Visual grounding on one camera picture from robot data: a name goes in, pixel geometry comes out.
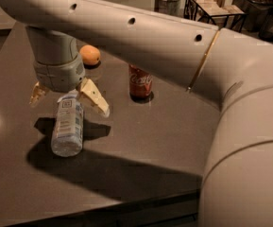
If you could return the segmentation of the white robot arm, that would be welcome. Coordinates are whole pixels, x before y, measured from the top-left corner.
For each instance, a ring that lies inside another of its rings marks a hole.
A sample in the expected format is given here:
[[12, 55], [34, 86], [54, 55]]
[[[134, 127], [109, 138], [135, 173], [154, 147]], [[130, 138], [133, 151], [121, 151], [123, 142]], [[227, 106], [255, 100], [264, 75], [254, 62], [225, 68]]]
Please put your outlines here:
[[102, 0], [0, 0], [0, 7], [219, 103], [198, 225], [273, 227], [273, 44]]

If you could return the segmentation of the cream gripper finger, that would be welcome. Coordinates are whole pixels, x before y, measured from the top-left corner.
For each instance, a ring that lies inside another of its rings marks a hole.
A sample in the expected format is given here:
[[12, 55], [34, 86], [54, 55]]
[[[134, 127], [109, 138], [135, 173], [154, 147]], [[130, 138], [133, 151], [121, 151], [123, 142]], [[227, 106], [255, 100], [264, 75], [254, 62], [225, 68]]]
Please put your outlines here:
[[84, 78], [77, 86], [77, 99], [83, 106], [92, 108], [104, 117], [110, 115], [109, 104], [91, 79]]
[[29, 105], [31, 107], [36, 107], [48, 93], [49, 89], [40, 82], [37, 82], [33, 87]]

